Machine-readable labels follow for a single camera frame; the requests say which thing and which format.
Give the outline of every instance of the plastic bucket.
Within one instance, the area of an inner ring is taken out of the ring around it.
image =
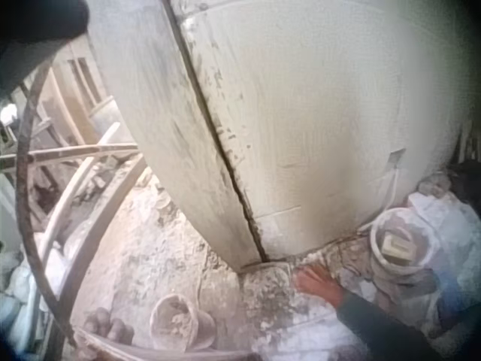
[[[150,315],[150,337],[157,350],[201,350],[212,345],[216,324],[182,295],[157,302]]]
[[[389,262],[381,253],[386,231],[416,245],[416,257],[408,265]],[[409,208],[392,208],[382,212],[371,227],[370,242],[374,258],[386,271],[394,275],[411,275],[420,271],[431,261],[440,246],[434,228]]]

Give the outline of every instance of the plaster dust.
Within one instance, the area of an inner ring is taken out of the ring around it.
[[[162,297],[179,293],[213,317],[212,347],[218,350],[255,350],[263,359],[316,360],[327,359],[339,347],[357,350],[355,336],[337,321],[333,308],[294,292],[293,267],[307,259],[320,261],[321,253],[236,274],[153,177],[145,187],[132,189],[112,220],[71,321],[81,325],[89,311],[103,306],[134,327],[135,345],[153,348],[150,314]],[[182,333],[183,320],[173,322]]]

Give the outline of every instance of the mortar in bucket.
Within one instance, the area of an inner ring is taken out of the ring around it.
[[[171,294],[158,301],[150,315],[150,337],[157,350],[201,350],[212,345],[216,324],[186,297]]]
[[[387,260],[381,253],[386,232],[416,245],[414,259],[406,265]],[[393,275],[411,275],[426,267],[440,247],[436,230],[409,208],[392,208],[374,221],[370,233],[371,249],[378,263]]]

